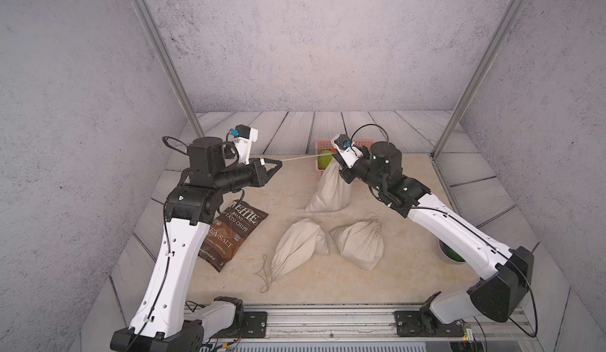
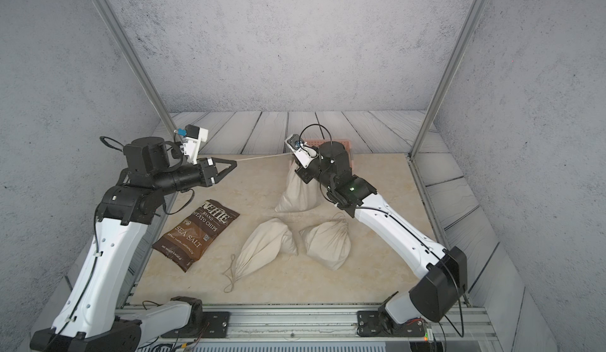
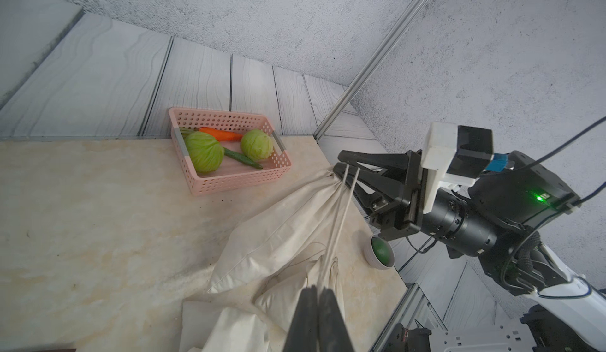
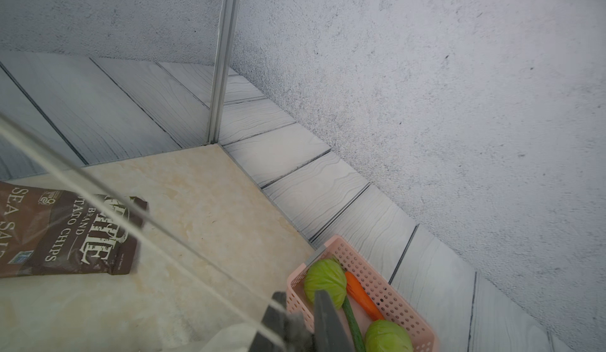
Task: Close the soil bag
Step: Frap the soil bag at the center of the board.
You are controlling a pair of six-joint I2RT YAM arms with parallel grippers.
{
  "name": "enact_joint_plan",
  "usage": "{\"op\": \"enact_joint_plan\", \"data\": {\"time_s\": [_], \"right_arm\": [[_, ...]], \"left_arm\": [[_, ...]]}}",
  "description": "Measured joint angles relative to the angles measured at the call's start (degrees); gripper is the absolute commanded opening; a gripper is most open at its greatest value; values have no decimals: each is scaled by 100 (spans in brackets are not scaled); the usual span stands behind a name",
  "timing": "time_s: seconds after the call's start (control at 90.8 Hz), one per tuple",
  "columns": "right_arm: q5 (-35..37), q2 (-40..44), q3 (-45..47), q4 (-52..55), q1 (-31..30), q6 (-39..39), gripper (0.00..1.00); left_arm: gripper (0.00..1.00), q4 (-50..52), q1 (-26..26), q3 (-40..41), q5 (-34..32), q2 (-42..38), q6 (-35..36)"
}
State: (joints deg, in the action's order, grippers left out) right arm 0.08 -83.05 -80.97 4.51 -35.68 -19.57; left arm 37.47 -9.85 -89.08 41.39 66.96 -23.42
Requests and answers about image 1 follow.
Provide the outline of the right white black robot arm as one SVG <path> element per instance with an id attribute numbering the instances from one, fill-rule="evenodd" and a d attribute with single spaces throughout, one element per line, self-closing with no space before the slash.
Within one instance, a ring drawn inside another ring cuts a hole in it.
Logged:
<path id="1" fill-rule="evenodd" d="M 399 336 L 443 336 L 451 325 L 478 315 L 505 323 L 525 297 L 533 298 L 532 252 L 523 246 L 512 249 L 486 235 L 448 208 L 425 184 L 404 175 L 402 153 L 393 143 L 358 147 L 346 134 L 331 143 L 346 183 L 362 181 L 375 199 L 430 231 L 479 277 L 468 289 L 449 295 L 437 292 L 420 309 L 403 313 Z"/>

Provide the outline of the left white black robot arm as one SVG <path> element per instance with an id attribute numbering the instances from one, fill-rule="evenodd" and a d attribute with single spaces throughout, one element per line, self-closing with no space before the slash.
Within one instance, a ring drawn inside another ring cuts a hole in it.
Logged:
<path id="1" fill-rule="evenodd" d="M 188 145 L 189 167 L 163 207 L 163 236 L 148 288 L 127 328 L 116 331 L 113 351 L 199 351 L 222 331 L 239 336 L 245 319 L 236 298 L 219 297 L 185 320 L 186 295 L 200 247 L 223 196 L 262 187 L 282 167 L 251 158 L 257 131 L 231 129 L 226 140 L 202 137 Z"/>

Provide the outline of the beige cloth bag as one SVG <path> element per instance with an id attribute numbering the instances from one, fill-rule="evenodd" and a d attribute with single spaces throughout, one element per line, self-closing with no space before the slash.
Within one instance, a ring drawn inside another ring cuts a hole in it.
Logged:
<path id="1" fill-rule="evenodd" d="M 337 212 L 349 206 L 351 187 L 340 177 L 339 170 L 339 162 L 333 156 L 333 161 L 320 178 L 317 191 L 306 206 L 307 212 Z"/>
<path id="2" fill-rule="evenodd" d="M 276 279 L 303 265 L 314 254 L 329 256 L 328 240 L 319 224 L 309 218 L 302 219 L 282 236 L 270 263 L 264 255 L 262 268 L 256 272 L 264 281 L 260 293 L 267 293 Z"/>
<path id="3" fill-rule="evenodd" d="M 383 257 L 382 223 L 374 212 L 354 224 L 336 227 L 330 235 L 340 256 L 358 268 L 372 270 Z"/>

